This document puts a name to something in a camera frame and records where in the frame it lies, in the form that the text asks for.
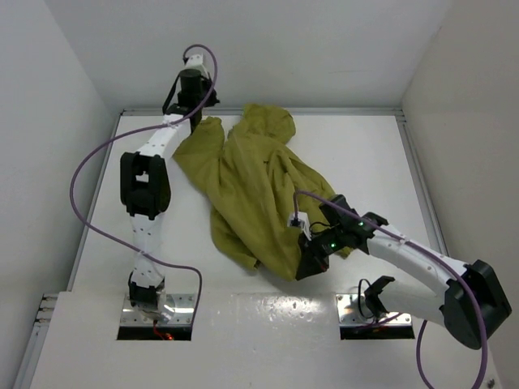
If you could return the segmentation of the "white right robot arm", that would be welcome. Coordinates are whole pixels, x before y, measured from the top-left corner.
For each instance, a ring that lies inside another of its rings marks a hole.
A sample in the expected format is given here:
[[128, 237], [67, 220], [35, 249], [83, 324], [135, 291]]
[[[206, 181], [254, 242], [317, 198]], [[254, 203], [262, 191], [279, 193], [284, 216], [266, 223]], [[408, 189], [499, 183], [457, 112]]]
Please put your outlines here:
[[465, 263], [423, 246], [373, 212], [360, 216], [343, 195], [320, 199], [326, 219], [314, 233], [308, 215], [296, 209], [287, 225], [300, 229], [297, 280], [323, 273], [339, 250], [360, 250], [413, 277], [415, 284], [380, 276], [355, 298], [358, 315], [379, 322], [392, 312], [443, 326], [459, 343], [481, 349], [512, 313], [500, 281], [488, 263]]

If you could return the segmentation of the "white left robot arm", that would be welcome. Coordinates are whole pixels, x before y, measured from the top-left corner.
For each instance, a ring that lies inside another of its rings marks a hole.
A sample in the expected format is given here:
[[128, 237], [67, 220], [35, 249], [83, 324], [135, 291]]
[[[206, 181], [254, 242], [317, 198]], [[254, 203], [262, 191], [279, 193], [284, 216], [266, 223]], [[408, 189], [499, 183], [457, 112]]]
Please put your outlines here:
[[130, 215], [137, 247], [128, 280], [129, 299], [153, 321], [162, 319], [166, 302], [165, 276], [148, 257], [160, 250], [163, 215], [171, 200], [167, 160], [201, 122], [202, 108], [218, 102], [211, 86], [202, 67], [181, 70], [163, 106], [165, 126], [135, 152], [123, 153], [120, 160], [120, 198]]

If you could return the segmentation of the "olive green jacket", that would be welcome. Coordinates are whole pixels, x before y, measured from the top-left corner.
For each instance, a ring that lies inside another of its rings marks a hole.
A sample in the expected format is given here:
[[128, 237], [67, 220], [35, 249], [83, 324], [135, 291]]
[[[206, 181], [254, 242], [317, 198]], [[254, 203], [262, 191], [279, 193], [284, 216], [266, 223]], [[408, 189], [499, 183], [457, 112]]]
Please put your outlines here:
[[248, 270], [264, 267], [287, 281], [295, 280], [301, 262], [300, 232], [287, 225], [289, 216], [299, 210], [312, 222], [325, 222], [317, 200], [294, 192], [307, 190], [325, 199], [335, 194], [288, 148], [295, 134], [287, 110], [248, 104], [229, 131], [220, 118], [205, 118], [173, 155], [212, 205], [215, 247]]

